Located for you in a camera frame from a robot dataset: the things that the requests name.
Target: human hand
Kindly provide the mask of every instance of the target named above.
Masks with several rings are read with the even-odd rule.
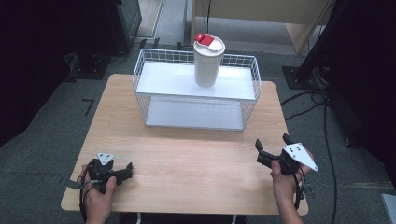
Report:
[[[309,156],[314,159],[311,152],[308,150]],[[271,162],[273,178],[274,197],[277,203],[293,203],[293,196],[296,190],[296,183],[292,175],[282,175],[279,161]],[[301,181],[303,175],[309,172],[310,168],[306,165],[301,165],[301,170],[296,173],[298,182]]]
[[[83,176],[87,165],[82,166],[81,176]],[[85,176],[85,182],[91,181],[89,173]],[[93,184],[87,184],[83,190],[85,196],[84,205],[87,214],[86,223],[106,223],[108,216],[111,213],[111,206],[113,204],[113,192],[116,189],[117,179],[112,176],[108,179],[106,184],[106,193],[102,194]]]

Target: wooden table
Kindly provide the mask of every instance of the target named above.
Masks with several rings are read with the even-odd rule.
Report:
[[[146,127],[132,76],[112,75],[71,179],[97,152],[116,155],[114,170],[131,161],[134,176],[117,187],[113,211],[189,214],[278,214],[270,169],[256,162],[255,141],[278,155],[287,132],[275,84],[262,94],[243,132]],[[66,189],[64,210],[78,211],[78,190]],[[301,201],[300,215],[308,212]]]

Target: gray carpet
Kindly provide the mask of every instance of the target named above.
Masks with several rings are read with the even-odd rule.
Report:
[[[299,66],[304,57],[226,53],[256,56],[262,80],[275,82],[281,102],[301,92],[289,90],[281,66]],[[72,173],[108,77],[116,73],[132,74],[137,54],[135,46],[123,61],[110,64],[103,80],[62,83],[28,129],[0,148],[0,223],[82,223],[78,212],[61,208],[64,187],[58,186],[58,181]],[[87,116],[89,102],[82,99],[94,100]],[[283,106],[284,116],[289,117],[313,104],[309,95],[302,96]],[[310,209],[304,217],[306,223],[331,223],[332,220],[332,165],[324,138],[324,120],[324,106],[319,106],[287,121],[290,136],[310,149],[319,167],[319,172],[311,172],[306,181]],[[343,129],[331,107],[327,109],[326,120],[338,186],[335,223],[388,223],[380,193],[395,195],[396,192],[383,164],[364,149],[345,146]],[[118,215],[113,213],[108,223],[118,223]],[[280,223],[280,219],[249,216],[248,223]]]

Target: floor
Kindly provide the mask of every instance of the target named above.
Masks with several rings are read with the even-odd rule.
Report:
[[[143,21],[152,21],[152,15],[158,12],[154,6],[160,5],[161,0],[140,0]],[[160,38],[160,44],[176,45],[181,42],[184,46],[191,45],[191,20],[192,1],[172,0],[164,1],[161,15],[158,17],[158,26],[153,36],[141,36],[148,41]],[[196,32],[205,32],[206,18],[195,19]],[[221,38],[226,49],[241,51],[259,51],[264,53],[277,53],[294,55],[296,51],[291,44],[289,34],[284,23],[266,21],[240,21],[228,19],[209,19],[209,33]],[[311,35],[300,55],[306,56],[312,45],[318,40],[318,35],[324,27],[318,27]],[[151,30],[145,23],[141,30]]]

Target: white wire basket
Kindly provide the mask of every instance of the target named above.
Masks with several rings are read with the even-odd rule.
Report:
[[[215,85],[195,83],[192,51],[141,49],[133,86],[147,126],[243,131],[260,93],[253,56],[225,54]]]

